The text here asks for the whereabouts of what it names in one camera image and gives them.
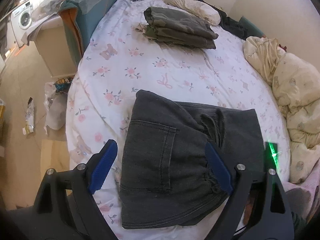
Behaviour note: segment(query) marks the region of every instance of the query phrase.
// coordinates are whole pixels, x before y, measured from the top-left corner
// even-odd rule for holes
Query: green led
[[[270,147],[270,150],[272,153],[272,158],[275,161],[276,168],[278,169],[278,157],[277,157],[278,153],[276,153],[275,148],[273,147],[272,143],[269,143],[269,147]]]

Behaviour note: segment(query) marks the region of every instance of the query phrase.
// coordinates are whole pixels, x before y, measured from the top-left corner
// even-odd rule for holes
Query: white floral bedsheet
[[[216,50],[157,44],[135,30],[138,23],[146,24],[143,11],[149,6],[174,8],[159,0],[118,0],[92,35],[68,95],[70,168],[86,163],[114,139],[117,160],[94,198],[116,236],[202,240],[224,204],[192,227],[125,230],[121,226],[121,158],[136,92],[144,89],[175,101],[254,108],[264,140],[278,143],[282,181],[289,179],[289,137],[271,89],[244,58],[242,40],[217,26],[213,27],[219,34]]]

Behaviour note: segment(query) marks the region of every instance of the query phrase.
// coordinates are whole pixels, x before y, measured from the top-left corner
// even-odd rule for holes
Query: beige comforter
[[[272,86],[291,138],[290,182],[300,183],[320,158],[320,73],[310,63],[286,53],[277,39],[249,37],[247,61]]]

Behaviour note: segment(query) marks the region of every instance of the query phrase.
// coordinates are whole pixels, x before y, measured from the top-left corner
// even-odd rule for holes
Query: metal bolt
[[[275,175],[276,174],[276,171],[274,169],[269,169],[269,174],[270,175]]]
[[[47,174],[48,174],[48,175],[51,175],[51,174],[53,174],[53,173],[54,173],[54,169],[48,169],[48,170],[47,170]]]
[[[237,165],[237,169],[240,170],[240,171],[244,171],[244,170],[245,170],[245,165],[239,163],[239,164]]]
[[[79,171],[84,170],[84,169],[85,169],[85,164],[84,164],[84,163],[80,163],[80,164],[77,166],[77,169],[78,169]]]

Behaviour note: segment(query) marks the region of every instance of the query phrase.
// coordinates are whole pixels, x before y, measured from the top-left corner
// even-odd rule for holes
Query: gray jeans
[[[222,204],[227,193],[204,155],[209,139],[251,170],[263,171],[254,109],[173,102],[137,92],[122,159],[124,228],[195,225]]]

